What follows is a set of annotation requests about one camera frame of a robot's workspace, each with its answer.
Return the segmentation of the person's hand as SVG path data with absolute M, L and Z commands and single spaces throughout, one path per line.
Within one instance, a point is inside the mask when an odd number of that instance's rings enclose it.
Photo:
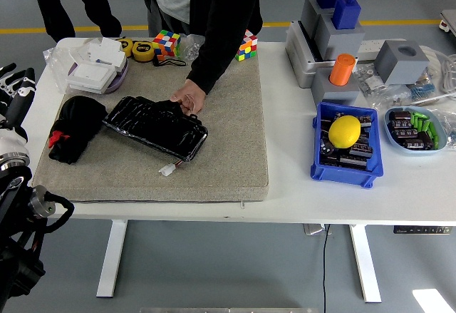
M 178 103 L 188 116 L 197 115 L 204 106 L 206 93 L 192 80 L 187 79 L 183 87 L 175 91 L 170 100 Z

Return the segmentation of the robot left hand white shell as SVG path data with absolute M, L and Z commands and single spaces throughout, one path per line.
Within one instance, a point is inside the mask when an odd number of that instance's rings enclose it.
M 15 72 L 16 64 L 1 67 L 1 157 L 28 158 L 26 131 L 21 127 L 36 94 L 35 71 Z

